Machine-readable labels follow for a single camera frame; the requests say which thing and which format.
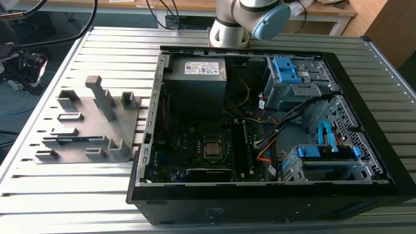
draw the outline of paper on desk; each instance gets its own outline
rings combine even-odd
[[[300,2],[303,4],[303,6],[305,8],[308,8],[312,5],[312,3],[315,2],[315,0],[300,0]],[[293,16],[300,15],[300,13],[303,13],[305,11],[304,7],[300,5],[300,3],[297,1],[292,2],[288,6],[291,7],[291,11],[292,11]]]

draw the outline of black cable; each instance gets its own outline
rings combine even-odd
[[[175,1],[172,0],[172,3],[173,3],[173,5],[175,5],[175,9],[176,9],[176,14],[177,14],[177,16],[175,16],[173,12],[171,11],[171,8],[169,8],[168,5],[164,3],[164,1],[160,0],[160,2],[161,2],[161,4],[164,5],[164,7],[168,9],[171,15],[173,16],[173,18],[175,18],[175,20],[176,20],[176,22],[177,22],[177,25],[179,25],[177,27],[181,28],[180,15],[179,15],[179,12],[177,12],[177,8],[176,8]]]
[[[176,11],[176,15],[177,15],[177,24],[179,24],[179,28],[183,29],[183,25],[181,25],[181,16],[180,16],[180,12],[177,11],[177,7],[176,7],[176,3],[175,0],[172,0],[173,6],[175,6],[175,11]]]
[[[151,11],[151,14],[152,14],[152,16],[153,16],[153,18],[155,18],[157,24],[159,24],[164,29],[172,30],[171,28],[168,28],[167,26],[164,26],[164,25],[159,22],[157,17],[156,17],[156,15],[155,15],[155,13],[153,13],[153,10],[152,10],[152,8],[151,8],[149,0],[145,0],[145,3],[147,3],[147,5],[148,5],[148,9],[149,9],[149,11]]]
[[[305,100],[303,103],[300,103],[297,106],[295,106],[287,113],[285,115],[281,117],[280,121],[276,124],[276,128],[273,130],[273,132],[264,138],[261,139],[257,143],[256,146],[263,145],[269,139],[272,139],[284,129],[285,125],[297,117],[301,116],[304,110],[307,109],[307,107],[313,104],[317,101],[323,101],[323,100],[331,100],[333,98],[335,94],[324,94],[319,97],[312,97],[308,100]]]
[[[257,119],[253,119],[253,118],[237,116],[237,115],[235,115],[235,113],[232,113],[228,109],[224,109],[224,111],[225,111],[232,117],[235,117],[235,118],[251,120],[251,121],[257,122],[257,123],[273,123],[273,122],[261,121],[261,120],[257,120]]]
[[[92,9],[92,13],[91,13],[91,17],[89,17],[88,23],[87,23],[84,29],[81,30],[81,32],[75,37],[67,38],[67,39],[61,39],[61,40],[53,40],[53,41],[32,43],[32,44],[27,44],[27,45],[20,45],[20,46],[16,46],[15,50],[24,50],[24,49],[32,49],[32,48],[59,45],[59,44],[69,43],[69,42],[77,40],[79,38],[81,38],[85,35],[85,33],[88,32],[89,27],[92,25],[93,19],[95,19],[96,14],[97,14],[97,7],[99,7],[99,0],[95,0],[93,1],[93,9]]]
[[[0,146],[0,149],[7,148],[7,147],[9,147],[9,146],[12,146],[12,145],[13,145],[13,143],[11,143],[11,144],[8,144],[8,145],[3,145],[3,146]]]
[[[29,17],[31,15],[33,15],[36,13],[36,11],[39,11],[39,9],[45,5],[48,0],[41,0],[37,5],[29,9],[27,12],[24,12],[24,16]]]
[[[20,133],[17,132],[11,132],[11,131],[3,131],[0,130],[0,134],[5,134],[5,135],[15,135],[15,136],[19,136]]]
[[[183,26],[181,26],[181,22],[180,22],[180,14],[179,14],[179,11],[177,11],[177,7],[176,7],[175,0],[172,0],[172,3],[173,3],[173,6],[175,6],[175,9],[176,9],[176,14],[177,14],[177,16],[175,16],[173,12],[171,11],[171,8],[169,8],[168,5],[164,3],[164,1],[160,0],[160,2],[161,2],[161,4],[164,5],[164,7],[167,8],[167,10],[169,11],[171,15],[173,16],[173,18],[175,18],[175,20],[176,20],[176,22],[177,22],[179,28],[181,28]],[[152,16],[153,16],[153,18],[155,18],[157,24],[159,24],[164,29],[173,30],[172,28],[168,28],[165,25],[163,25],[163,24],[160,23],[160,21],[157,20],[157,17],[156,17],[156,15],[155,15],[155,13],[153,13],[153,10],[152,10],[152,8],[151,8],[149,0],[145,0],[145,3],[147,3],[147,5],[148,5],[148,9],[149,9],[149,11],[151,11],[151,14],[152,14]]]
[[[300,25],[300,29],[297,30],[297,32],[295,34],[300,33],[300,31],[304,29],[304,27],[307,25],[307,17],[308,17],[308,11],[307,11],[305,6],[301,4],[300,0],[297,0],[297,2],[301,5],[301,7],[304,8],[305,14],[304,14],[304,21],[301,22],[301,25]]]
[[[0,143],[0,146],[5,145],[5,144],[9,144],[9,143],[15,143],[16,140],[11,140],[11,141],[7,141],[4,143]]]

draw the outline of white table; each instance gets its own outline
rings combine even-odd
[[[203,30],[95,27],[76,41],[0,167],[1,233],[308,233],[413,234],[416,199],[380,207],[336,222],[244,223],[217,226],[152,226],[125,203],[132,163],[37,165],[33,152],[51,128],[45,117],[61,112],[55,96],[65,88],[91,96],[83,88],[88,75],[103,77],[116,95],[132,91],[143,98],[136,126],[141,143],[160,45],[207,46]],[[272,41],[251,40],[253,49],[336,53],[361,97],[416,179],[416,96],[371,42],[356,37],[280,35]]]

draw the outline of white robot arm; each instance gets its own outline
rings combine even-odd
[[[219,0],[209,43],[213,47],[244,48],[249,33],[259,40],[271,40],[289,16],[291,8],[283,0]]]

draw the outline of open computer tower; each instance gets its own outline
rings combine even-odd
[[[415,195],[335,54],[161,47],[127,197],[152,224],[345,219]]]

